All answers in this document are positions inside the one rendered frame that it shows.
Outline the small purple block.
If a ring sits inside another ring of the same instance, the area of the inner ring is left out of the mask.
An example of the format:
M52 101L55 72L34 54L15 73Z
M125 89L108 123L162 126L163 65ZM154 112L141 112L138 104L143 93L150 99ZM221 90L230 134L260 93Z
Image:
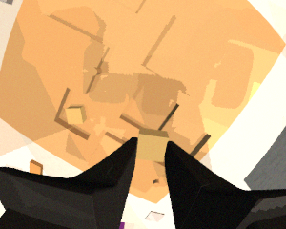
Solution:
M124 221L120 221L120 228L119 229L124 229L124 224L125 224Z

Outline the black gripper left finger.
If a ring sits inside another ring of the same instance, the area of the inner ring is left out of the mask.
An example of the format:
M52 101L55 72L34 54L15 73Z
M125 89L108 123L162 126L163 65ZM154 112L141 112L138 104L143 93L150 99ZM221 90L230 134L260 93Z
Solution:
M39 175L0 167L0 202L71 229L119 229L134 175L138 137L78 176Z

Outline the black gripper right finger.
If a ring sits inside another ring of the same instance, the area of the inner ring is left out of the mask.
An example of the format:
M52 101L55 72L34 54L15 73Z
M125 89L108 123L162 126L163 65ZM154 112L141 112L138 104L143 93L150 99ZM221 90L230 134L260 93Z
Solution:
M286 188L241 190L170 140L165 169L174 229L245 229L286 215Z

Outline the orange puzzle board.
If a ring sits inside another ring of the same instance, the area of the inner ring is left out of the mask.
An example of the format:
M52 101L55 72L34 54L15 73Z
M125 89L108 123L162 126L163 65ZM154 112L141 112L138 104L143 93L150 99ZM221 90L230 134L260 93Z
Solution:
M249 0L24 0L0 118L81 171L140 129L200 161L285 45ZM85 122L68 122L70 106L85 106Z

